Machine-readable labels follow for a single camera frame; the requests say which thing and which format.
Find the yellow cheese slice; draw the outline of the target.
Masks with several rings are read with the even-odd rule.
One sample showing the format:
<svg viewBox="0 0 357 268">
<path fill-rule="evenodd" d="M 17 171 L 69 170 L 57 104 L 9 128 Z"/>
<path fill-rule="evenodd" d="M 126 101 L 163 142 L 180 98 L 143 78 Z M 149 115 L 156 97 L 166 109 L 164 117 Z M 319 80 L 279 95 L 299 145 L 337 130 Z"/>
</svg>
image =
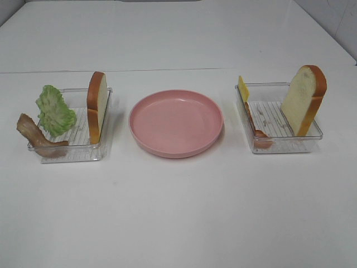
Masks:
<svg viewBox="0 0 357 268">
<path fill-rule="evenodd" d="M 239 91 L 240 97 L 242 99 L 242 102 L 243 102 L 245 108 L 249 107 L 248 106 L 248 98 L 249 98 L 250 92 L 249 92 L 248 87 L 246 86 L 246 84 L 243 80 L 243 77 L 241 75 L 238 77 L 238 91 Z"/>
</svg>

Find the pink bacon strip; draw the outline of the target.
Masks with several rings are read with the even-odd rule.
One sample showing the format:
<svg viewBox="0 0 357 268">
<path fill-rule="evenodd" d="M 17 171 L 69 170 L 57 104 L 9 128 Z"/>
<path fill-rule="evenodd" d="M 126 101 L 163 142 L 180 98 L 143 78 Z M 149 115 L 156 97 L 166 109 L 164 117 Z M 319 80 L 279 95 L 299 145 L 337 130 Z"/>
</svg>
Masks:
<svg viewBox="0 0 357 268">
<path fill-rule="evenodd" d="M 252 124 L 252 129 L 253 129 L 253 134 L 254 134 L 254 142 L 253 145 L 255 148 L 258 149 L 268 149 L 272 146 L 273 141 L 272 140 L 264 140 L 264 138 L 268 138 L 268 136 L 261 130 L 256 129 L 252 114 L 250 112 L 249 104 L 248 102 L 244 102 L 245 110 L 247 112 L 248 118 L 250 123 Z"/>
</svg>

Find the bread slice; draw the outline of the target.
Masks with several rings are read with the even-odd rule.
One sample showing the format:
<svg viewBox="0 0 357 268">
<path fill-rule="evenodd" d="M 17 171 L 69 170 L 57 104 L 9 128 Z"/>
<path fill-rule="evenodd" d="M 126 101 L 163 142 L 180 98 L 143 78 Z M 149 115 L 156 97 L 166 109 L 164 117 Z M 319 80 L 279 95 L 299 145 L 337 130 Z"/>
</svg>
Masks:
<svg viewBox="0 0 357 268">
<path fill-rule="evenodd" d="M 281 110 L 295 136 L 308 133 L 326 90 L 326 78 L 318 66 L 304 65 L 299 68 L 281 104 Z"/>
<path fill-rule="evenodd" d="M 96 71 L 91 77 L 86 99 L 89 139 L 91 144 L 96 144 L 100 140 L 107 99 L 106 75 Z"/>
</svg>

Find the green lettuce leaf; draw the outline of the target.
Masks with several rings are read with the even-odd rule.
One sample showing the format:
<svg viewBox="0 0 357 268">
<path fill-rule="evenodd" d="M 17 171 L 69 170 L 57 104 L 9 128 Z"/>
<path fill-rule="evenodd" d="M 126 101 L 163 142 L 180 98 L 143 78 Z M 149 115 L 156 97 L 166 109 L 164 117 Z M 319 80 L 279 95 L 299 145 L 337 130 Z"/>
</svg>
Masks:
<svg viewBox="0 0 357 268">
<path fill-rule="evenodd" d="M 52 137 L 61 136 L 77 122 L 75 111 L 67 106 L 61 92 L 52 85 L 42 87 L 36 104 L 40 110 L 39 123 Z"/>
</svg>

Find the brown bacon strip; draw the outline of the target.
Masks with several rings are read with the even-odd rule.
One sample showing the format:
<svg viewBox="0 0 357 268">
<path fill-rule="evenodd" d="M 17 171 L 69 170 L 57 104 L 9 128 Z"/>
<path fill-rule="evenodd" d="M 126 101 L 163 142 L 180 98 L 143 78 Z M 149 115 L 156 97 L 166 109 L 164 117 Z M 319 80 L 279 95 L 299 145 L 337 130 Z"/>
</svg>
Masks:
<svg viewBox="0 0 357 268">
<path fill-rule="evenodd" d="M 49 141 L 34 123 L 33 119 L 25 113 L 21 113 L 16 129 L 23 137 L 27 138 L 32 147 L 40 148 L 36 152 L 42 157 L 56 158 L 67 154 L 66 149 L 54 149 L 54 147 L 69 146 L 68 141 Z"/>
</svg>

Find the pink round plate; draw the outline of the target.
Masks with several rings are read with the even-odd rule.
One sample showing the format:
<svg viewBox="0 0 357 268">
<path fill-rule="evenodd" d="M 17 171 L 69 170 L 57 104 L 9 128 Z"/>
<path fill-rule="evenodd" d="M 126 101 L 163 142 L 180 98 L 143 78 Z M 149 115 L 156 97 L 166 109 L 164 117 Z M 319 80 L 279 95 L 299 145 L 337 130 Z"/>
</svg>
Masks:
<svg viewBox="0 0 357 268">
<path fill-rule="evenodd" d="M 133 138 L 145 151 L 179 159 L 207 150 L 224 125 L 219 106 L 188 90 L 166 90 L 140 100 L 128 119 Z"/>
</svg>

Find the right clear plastic tray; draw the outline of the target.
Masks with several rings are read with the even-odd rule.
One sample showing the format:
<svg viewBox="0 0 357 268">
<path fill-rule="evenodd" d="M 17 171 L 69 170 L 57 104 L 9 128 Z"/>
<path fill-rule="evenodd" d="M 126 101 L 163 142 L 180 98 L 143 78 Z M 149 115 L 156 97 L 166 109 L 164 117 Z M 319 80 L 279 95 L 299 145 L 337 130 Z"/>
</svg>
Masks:
<svg viewBox="0 0 357 268">
<path fill-rule="evenodd" d="M 238 86 L 237 108 L 245 129 L 245 134 L 254 154 L 294 154 L 309 153 L 316 143 L 323 138 L 323 133 L 316 122 L 312 122 L 307 135 L 298 137 L 281 111 L 281 103 L 289 89 L 287 82 L 248 83 L 250 92 L 248 104 L 256 129 L 263 131 L 273 144 L 268 149 L 258 149 L 253 145 L 254 134 L 245 106 L 240 97 Z"/>
</svg>

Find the clear plastic tray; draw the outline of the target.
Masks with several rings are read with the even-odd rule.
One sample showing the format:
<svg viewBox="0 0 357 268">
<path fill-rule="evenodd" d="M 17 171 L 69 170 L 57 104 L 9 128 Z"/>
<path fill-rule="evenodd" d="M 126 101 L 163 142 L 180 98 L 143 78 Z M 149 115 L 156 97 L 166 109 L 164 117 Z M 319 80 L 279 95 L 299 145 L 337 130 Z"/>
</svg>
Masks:
<svg viewBox="0 0 357 268">
<path fill-rule="evenodd" d="M 287 82 L 248 83 L 250 92 L 248 104 L 256 129 L 263 131 L 273 144 L 268 149 L 258 149 L 253 145 L 254 134 L 245 106 L 240 97 L 238 86 L 237 108 L 245 129 L 245 134 L 254 154 L 294 154 L 309 153 L 316 143 L 323 138 L 323 133 L 316 122 L 312 122 L 307 135 L 298 137 L 281 111 L 281 103 L 289 89 Z"/>
<path fill-rule="evenodd" d="M 90 143 L 86 105 L 87 91 L 86 88 L 60 90 L 67 106 L 76 113 L 77 122 L 70 130 L 58 137 L 52 137 L 42 126 L 39 126 L 39 129 L 49 141 L 69 142 L 68 146 L 61 147 L 33 147 L 29 143 L 27 145 L 28 150 L 33 152 L 41 163 L 98 161 L 107 154 L 108 149 L 111 147 L 108 136 L 109 120 L 112 113 L 112 88 L 107 88 L 107 104 L 101 138 L 96 144 Z"/>
</svg>

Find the left clear plastic tray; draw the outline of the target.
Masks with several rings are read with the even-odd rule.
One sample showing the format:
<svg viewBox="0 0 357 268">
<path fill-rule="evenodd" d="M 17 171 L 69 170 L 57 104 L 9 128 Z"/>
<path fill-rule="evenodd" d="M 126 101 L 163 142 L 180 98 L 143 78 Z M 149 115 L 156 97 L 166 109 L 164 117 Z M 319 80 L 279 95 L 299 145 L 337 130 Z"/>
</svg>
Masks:
<svg viewBox="0 0 357 268">
<path fill-rule="evenodd" d="M 41 163 L 98 161 L 107 154 L 108 149 L 111 147 L 108 136 L 109 120 L 112 113 L 112 88 L 107 88 L 107 104 L 101 138 L 96 144 L 90 143 L 86 105 L 87 91 L 86 88 L 60 90 L 67 106 L 76 113 L 77 122 L 70 130 L 58 137 L 52 137 L 42 126 L 39 126 L 39 129 L 49 141 L 69 142 L 68 146 L 61 147 L 33 147 L 29 143 L 27 145 L 28 150 L 33 152 Z"/>
</svg>

